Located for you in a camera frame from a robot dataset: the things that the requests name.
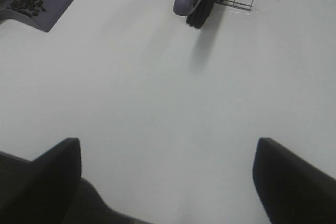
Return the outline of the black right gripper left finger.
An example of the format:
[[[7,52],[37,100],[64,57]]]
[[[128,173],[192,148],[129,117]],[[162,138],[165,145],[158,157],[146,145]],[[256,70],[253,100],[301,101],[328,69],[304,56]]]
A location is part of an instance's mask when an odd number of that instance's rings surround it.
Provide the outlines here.
[[[80,182],[80,142],[67,138],[1,178],[1,223],[62,223]]]

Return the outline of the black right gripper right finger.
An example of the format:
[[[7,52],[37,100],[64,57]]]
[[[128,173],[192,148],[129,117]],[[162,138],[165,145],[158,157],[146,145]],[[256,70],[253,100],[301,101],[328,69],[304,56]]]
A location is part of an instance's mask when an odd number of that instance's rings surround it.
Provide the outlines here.
[[[253,182],[271,223],[335,223],[335,178],[271,138],[258,140]]]

